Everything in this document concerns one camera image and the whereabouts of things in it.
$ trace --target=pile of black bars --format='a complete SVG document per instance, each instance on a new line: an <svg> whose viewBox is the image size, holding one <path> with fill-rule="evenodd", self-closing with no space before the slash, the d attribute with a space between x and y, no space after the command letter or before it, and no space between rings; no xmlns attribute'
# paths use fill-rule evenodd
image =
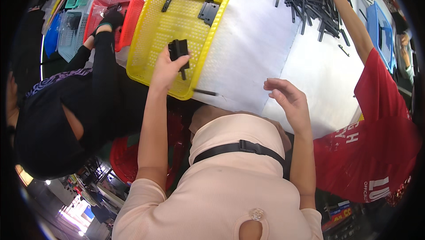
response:
<svg viewBox="0 0 425 240"><path fill-rule="evenodd" d="M304 34L306 23L312 26L311 20L320 18L322 22L319 29L319 41L322 41L324 33L339 38L341 32L347 46L350 46L344 30L340 29L342 20L333 0L284 0L284 3L287 7L291 6L293 23L295 23L295 16L303 21L301 34Z"/></svg>

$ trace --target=hand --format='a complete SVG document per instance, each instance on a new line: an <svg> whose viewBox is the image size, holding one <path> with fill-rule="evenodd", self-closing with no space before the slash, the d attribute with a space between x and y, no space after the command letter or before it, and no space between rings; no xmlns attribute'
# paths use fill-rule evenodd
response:
<svg viewBox="0 0 425 240"><path fill-rule="evenodd" d="M18 86L15 83L15 77L10 72L6 85L6 122L8 126L16 126L18 120L17 91Z"/></svg>
<svg viewBox="0 0 425 240"><path fill-rule="evenodd" d="M171 61L168 45L164 47L158 55L153 70L150 88L166 90L168 92L177 77L178 71L189 61L191 56L180 56L175 61Z"/></svg>
<svg viewBox="0 0 425 240"><path fill-rule="evenodd" d="M401 45L407 46L407 44L409 43L409 41L410 41L409 35L407 35L405 33L401 35L401 38L400 38Z"/></svg>
<svg viewBox="0 0 425 240"><path fill-rule="evenodd" d="M123 24L124 16L116 10L109 10L105 13L104 18L99 23L99 26L97 26L97 29L91 35L95 36L97 33L102 31L113 32Z"/></svg>
<svg viewBox="0 0 425 240"><path fill-rule="evenodd" d="M410 57L409 57L409 54L407 53L406 47L401 47L400 54L404 60L404 64L406 65L406 68L410 67Z"/></svg>
<svg viewBox="0 0 425 240"><path fill-rule="evenodd" d="M264 89L272 91L269 97L282 106L294 134L311 134L309 107L302 91L289 81L279 78L268 78L264 82Z"/></svg>

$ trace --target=pink ribbed shirt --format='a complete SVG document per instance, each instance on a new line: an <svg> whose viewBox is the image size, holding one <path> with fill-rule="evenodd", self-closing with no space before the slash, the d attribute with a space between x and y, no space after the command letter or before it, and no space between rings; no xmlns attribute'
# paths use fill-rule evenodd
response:
<svg viewBox="0 0 425 240"><path fill-rule="evenodd" d="M282 166L273 158L230 152L193 164L199 153L240 139L285 158L279 133L270 122L247 114L219 117L197 131L191 166L168 199L151 180L133 182L115 221L113 239L237 240L241 224L253 217L262 223L261 240L323 239L320 213L299 209L298 190L282 178Z"/></svg>

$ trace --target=red plastic stool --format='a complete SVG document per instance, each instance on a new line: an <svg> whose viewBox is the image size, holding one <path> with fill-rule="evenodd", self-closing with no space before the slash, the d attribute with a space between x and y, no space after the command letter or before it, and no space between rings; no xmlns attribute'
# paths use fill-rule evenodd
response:
<svg viewBox="0 0 425 240"><path fill-rule="evenodd" d="M182 116L169 111L167 114L167 132L168 147L173 147L173 164L168 165L167 183L165 189L168 190L176 178L178 169L180 168L184 152L190 141L189 126L184 125ZM112 144L110 151L110 164L117 177L131 186L137 174L137 151L139 144L127 147L128 137L116 138Z"/></svg>

